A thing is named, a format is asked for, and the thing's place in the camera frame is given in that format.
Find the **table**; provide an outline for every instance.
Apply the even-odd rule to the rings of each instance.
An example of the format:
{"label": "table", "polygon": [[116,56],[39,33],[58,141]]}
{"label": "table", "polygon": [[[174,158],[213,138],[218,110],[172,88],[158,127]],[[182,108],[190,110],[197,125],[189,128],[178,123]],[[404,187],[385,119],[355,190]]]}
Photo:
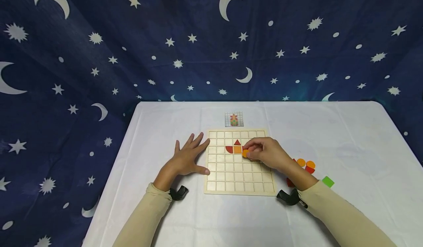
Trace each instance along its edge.
{"label": "table", "polygon": [[[112,246],[149,182],[173,155],[175,140],[224,128],[225,113],[242,111],[246,128],[265,128],[292,158],[312,160],[316,173],[361,210],[399,247],[420,246],[423,170],[382,105],[376,102],[140,102],[117,155],[83,246]],[[204,165],[203,154],[198,164]],[[190,175],[155,246],[337,246],[320,221],[276,197],[203,193]],[[288,191],[276,175],[278,189]]]}

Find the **fabric backdrop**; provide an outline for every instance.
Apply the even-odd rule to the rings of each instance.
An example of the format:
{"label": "fabric backdrop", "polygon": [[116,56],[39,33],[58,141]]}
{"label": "fabric backdrop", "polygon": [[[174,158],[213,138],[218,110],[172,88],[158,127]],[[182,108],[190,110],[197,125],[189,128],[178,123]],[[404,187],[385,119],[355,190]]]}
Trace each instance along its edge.
{"label": "fabric backdrop", "polygon": [[81,245],[139,101],[375,100],[421,162],[422,11],[0,0],[0,245]]}

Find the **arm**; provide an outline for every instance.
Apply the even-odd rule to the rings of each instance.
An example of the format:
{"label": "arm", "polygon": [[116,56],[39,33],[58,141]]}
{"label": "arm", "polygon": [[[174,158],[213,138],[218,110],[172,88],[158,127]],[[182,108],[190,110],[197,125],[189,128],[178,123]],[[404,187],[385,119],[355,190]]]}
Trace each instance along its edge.
{"label": "arm", "polygon": [[179,141],[176,141],[175,154],[159,171],[156,180],[148,185],[145,195],[126,221],[113,247],[149,247],[160,220],[172,202],[169,190],[175,178],[192,172],[210,174],[207,168],[195,164],[195,158],[210,143],[207,139],[200,145],[201,139],[203,133],[196,139],[191,134],[182,149],[179,148]]}
{"label": "arm", "polygon": [[272,138],[254,138],[245,146],[248,158],[260,160],[285,174],[298,188],[307,210],[322,220],[342,247],[395,247],[395,244],[363,213],[318,181],[293,161]]}

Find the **orange circle block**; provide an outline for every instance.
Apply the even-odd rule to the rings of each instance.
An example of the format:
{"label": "orange circle block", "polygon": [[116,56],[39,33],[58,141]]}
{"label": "orange circle block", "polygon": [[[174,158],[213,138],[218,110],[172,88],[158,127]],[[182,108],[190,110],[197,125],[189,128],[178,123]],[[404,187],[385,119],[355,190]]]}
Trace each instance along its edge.
{"label": "orange circle block", "polygon": [[247,158],[247,153],[248,153],[248,150],[243,150],[242,157]]}
{"label": "orange circle block", "polygon": [[310,168],[313,168],[313,169],[316,167],[316,165],[314,164],[313,161],[308,161],[307,166],[310,167]]}
{"label": "orange circle block", "polygon": [[297,160],[297,163],[298,163],[301,167],[306,166],[306,161],[304,161],[304,160],[303,160],[303,159],[301,159],[301,158],[299,158],[299,159]]}

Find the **wooden grid board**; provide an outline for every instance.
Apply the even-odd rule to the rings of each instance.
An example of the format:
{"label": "wooden grid board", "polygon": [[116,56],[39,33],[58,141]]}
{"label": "wooden grid board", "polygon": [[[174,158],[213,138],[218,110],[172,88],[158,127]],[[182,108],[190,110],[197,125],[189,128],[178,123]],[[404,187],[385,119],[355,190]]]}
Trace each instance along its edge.
{"label": "wooden grid board", "polygon": [[264,129],[226,128],[209,130],[210,144],[204,179],[205,194],[275,196],[272,170],[261,161],[242,157],[243,146],[254,137],[267,136]]}

